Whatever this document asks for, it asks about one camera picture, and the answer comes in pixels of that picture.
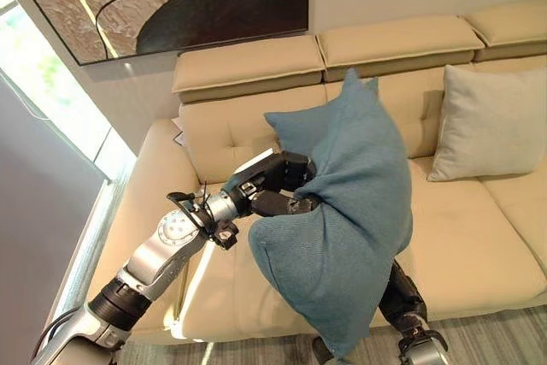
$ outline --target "throw pillow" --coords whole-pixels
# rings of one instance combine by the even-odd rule
[[[321,204],[262,218],[249,234],[264,276],[337,358],[368,336],[393,258],[412,233],[406,150],[377,88],[350,70],[328,108],[326,135],[311,154],[317,175],[295,191]]]
[[[429,181],[529,173],[545,150],[547,70],[486,74],[446,66]]]
[[[311,155],[311,150],[325,136],[328,127],[328,104],[292,112],[266,113],[266,121],[275,130],[281,149]]]

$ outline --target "sofa armrest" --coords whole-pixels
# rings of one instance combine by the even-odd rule
[[[93,298],[157,228],[160,219],[175,206],[166,199],[171,191],[194,192],[199,187],[196,171],[185,149],[173,141],[179,129],[170,120],[156,121],[146,136],[132,175],[112,223],[106,244],[91,280]],[[178,314],[185,271],[154,302],[134,332],[167,332]]]

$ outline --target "sofa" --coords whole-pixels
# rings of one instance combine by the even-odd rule
[[[444,95],[444,65],[483,73],[547,70],[547,0],[465,16],[423,16],[182,54],[174,71],[179,117],[144,141],[89,289],[106,284],[173,205],[171,191],[218,191],[233,171],[279,148],[267,111],[325,104],[349,67],[379,77],[379,97],[403,136],[414,234],[397,256],[431,320],[547,302],[547,158],[525,175],[429,182]],[[135,326],[150,344],[266,338],[315,330],[263,278],[247,236],[207,244]],[[384,326],[377,313],[371,327]]]

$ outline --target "sofa headrest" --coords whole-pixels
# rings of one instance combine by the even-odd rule
[[[484,47],[466,21],[455,16],[425,16],[321,33],[319,46],[326,81],[356,67],[361,77],[400,73],[446,64],[468,63]]]
[[[173,93],[182,103],[277,91],[321,82],[314,36],[271,38],[182,54]]]
[[[547,53],[547,0],[506,3],[463,16],[486,44],[474,60]]]

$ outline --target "window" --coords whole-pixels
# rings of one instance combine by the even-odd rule
[[[0,0],[0,68],[111,179],[134,154],[16,0]]]

